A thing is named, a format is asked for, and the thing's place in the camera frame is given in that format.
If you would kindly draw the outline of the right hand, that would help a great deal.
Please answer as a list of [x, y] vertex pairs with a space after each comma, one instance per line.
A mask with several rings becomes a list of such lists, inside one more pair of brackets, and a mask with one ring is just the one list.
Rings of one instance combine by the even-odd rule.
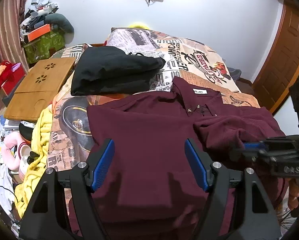
[[290, 210], [294, 210], [299, 205], [299, 186], [295, 179], [287, 179], [289, 184], [289, 197], [288, 197], [288, 207]]

